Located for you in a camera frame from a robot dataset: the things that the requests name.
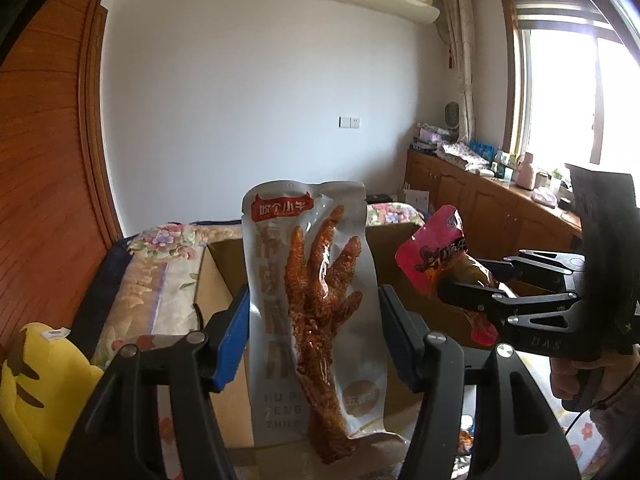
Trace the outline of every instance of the curtain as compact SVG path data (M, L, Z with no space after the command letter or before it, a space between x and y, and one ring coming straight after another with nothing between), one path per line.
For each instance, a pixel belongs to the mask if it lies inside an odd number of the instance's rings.
M476 48L474 13L471 0L443 0L444 12L449 25L451 53L458 73L460 97L459 142L469 143L476 139L476 116L472 91L473 57Z

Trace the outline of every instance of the window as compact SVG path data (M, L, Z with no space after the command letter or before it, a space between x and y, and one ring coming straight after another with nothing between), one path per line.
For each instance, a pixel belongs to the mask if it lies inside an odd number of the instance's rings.
M640 178L640 68L607 20L588 0L502 3L510 66L502 149L533 153L545 171L591 162Z

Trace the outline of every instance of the small fan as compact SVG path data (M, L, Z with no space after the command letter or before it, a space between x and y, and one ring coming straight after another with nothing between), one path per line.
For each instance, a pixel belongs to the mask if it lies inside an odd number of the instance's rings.
M460 126L460 106L452 101L444 107L444 122L449 130L457 131Z

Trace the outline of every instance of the white label tag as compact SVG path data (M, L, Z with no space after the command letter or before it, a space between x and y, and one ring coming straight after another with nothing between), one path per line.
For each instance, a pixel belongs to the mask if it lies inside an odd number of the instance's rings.
M68 328L59 328L57 330L49 330L48 332L43 332L42 337L47 341L56 341L58 339L64 339L66 336L71 334L71 330Z

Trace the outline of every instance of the stuffed toy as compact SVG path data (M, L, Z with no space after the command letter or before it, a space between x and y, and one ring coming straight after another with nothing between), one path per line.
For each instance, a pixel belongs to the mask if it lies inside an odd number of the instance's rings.
M28 459L53 479L66 443L102 370L42 323L17 335L2 363L0 416Z

